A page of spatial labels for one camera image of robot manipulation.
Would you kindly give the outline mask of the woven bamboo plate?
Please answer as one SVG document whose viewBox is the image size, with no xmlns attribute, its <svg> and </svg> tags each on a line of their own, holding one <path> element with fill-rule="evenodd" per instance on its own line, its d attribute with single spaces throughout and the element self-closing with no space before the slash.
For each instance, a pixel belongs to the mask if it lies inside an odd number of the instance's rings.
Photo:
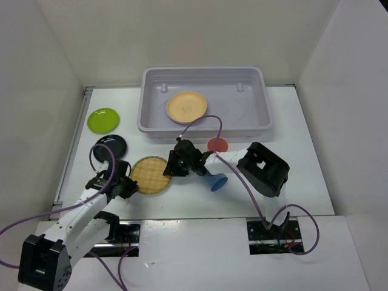
<svg viewBox="0 0 388 291">
<path fill-rule="evenodd" d="M 160 156 L 146 156 L 132 167 L 130 178 L 137 182 L 138 192 L 145 196 L 156 196 L 171 183 L 171 176 L 164 176 L 167 161 Z"/>
</svg>

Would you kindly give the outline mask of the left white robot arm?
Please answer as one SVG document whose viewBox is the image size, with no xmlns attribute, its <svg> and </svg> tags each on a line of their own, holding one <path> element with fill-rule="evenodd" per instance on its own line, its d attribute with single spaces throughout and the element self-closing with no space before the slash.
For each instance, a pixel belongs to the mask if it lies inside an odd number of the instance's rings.
<svg viewBox="0 0 388 291">
<path fill-rule="evenodd" d="M 138 191 L 129 178 L 127 161 L 105 161 L 85 185 L 74 208 L 40 235 L 22 245 L 18 281 L 39 290 L 63 290 L 72 270 L 95 244 L 116 241 L 121 234 L 119 216 L 105 208 L 116 197 L 130 198 Z"/>
</svg>

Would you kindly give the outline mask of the purple plastic plate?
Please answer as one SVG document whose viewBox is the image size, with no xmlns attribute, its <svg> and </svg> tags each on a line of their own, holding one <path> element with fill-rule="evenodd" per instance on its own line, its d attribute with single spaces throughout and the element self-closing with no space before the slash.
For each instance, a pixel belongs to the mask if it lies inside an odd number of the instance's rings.
<svg viewBox="0 0 388 291">
<path fill-rule="evenodd" d="M 197 122 L 201 122 L 201 120 L 204 119 L 205 116 L 202 116 L 202 117 L 199 117 L 199 118 L 196 118 L 194 119 L 193 121 L 179 121 L 179 120 L 176 120 L 176 119 L 173 119 L 173 118 L 170 118 L 171 121 L 173 121 L 174 123 L 176 124 L 179 124 L 179 125 L 190 125 L 190 124 L 195 124 Z"/>
</svg>

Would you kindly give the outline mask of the cream yellow plastic plate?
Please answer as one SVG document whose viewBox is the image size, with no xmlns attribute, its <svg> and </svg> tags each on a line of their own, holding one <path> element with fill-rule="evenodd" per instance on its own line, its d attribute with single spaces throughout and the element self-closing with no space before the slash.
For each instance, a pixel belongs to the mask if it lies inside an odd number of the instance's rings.
<svg viewBox="0 0 388 291">
<path fill-rule="evenodd" d="M 169 118 L 179 121 L 193 121 L 207 111 L 207 101 L 202 94 L 193 91 L 179 92 L 173 95 L 166 105 Z"/>
</svg>

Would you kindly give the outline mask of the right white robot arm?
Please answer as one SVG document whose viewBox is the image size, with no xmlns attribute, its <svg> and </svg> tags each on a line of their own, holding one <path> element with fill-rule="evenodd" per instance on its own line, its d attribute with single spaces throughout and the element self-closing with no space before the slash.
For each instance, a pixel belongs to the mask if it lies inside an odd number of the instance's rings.
<svg viewBox="0 0 388 291">
<path fill-rule="evenodd" d="M 264 211 L 254 206 L 260 218 L 266 223 L 266 232 L 272 238 L 280 238 L 287 231 L 290 213 L 286 210 L 286 198 L 281 193 L 288 180 L 290 167 L 282 158 L 259 142 L 253 142 L 246 149 L 234 152 L 201 152 L 188 139 L 177 138 L 164 169 L 164 176 L 185 177 L 196 173 L 204 178 L 214 178 L 234 173 L 247 187 L 264 197 Z"/>
</svg>

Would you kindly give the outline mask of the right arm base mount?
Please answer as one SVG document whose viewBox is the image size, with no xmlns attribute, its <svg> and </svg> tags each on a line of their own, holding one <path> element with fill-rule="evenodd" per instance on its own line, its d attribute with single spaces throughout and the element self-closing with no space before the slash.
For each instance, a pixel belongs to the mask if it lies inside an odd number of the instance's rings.
<svg viewBox="0 0 388 291">
<path fill-rule="evenodd" d="M 248 219 L 246 226 L 251 255 L 290 253 L 289 248 L 296 253 L 304 252 L 296 219 L 291 219 L 285 227 L 273 226 L 270 230 L 266 230 L 263 223 L 257 219 Z"/>
</svg>

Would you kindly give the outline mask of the blue plastic cup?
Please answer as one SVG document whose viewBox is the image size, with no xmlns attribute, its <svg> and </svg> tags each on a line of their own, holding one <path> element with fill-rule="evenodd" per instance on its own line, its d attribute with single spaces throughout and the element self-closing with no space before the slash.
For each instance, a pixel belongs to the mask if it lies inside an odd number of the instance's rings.
<svg viewBox="0 0 388 291">
<path fill-rule="evenodd" d="M 205 175 L 203 176 L 203 179 L 211 192 L 220 190 L 228 181 L 228 177 L 223 173 L 217 175 Z"/>
</svg>

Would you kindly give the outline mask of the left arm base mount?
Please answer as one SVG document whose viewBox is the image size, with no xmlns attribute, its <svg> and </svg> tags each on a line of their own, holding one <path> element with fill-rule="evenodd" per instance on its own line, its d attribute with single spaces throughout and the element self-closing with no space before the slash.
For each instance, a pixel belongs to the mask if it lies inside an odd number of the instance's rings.
<svg viewBox="0 0 388 291">
<path fill-rule="evenodd" d="M 118 233 L 111 240 L 102 240 L 97 243 L 91 252 L 101 258 L 119 258 L 126 251 L 126 257 L 137 257 L 139 255 L 139 240 L 141 234 L 140 221 L 121 221 Z"/>
</svg>

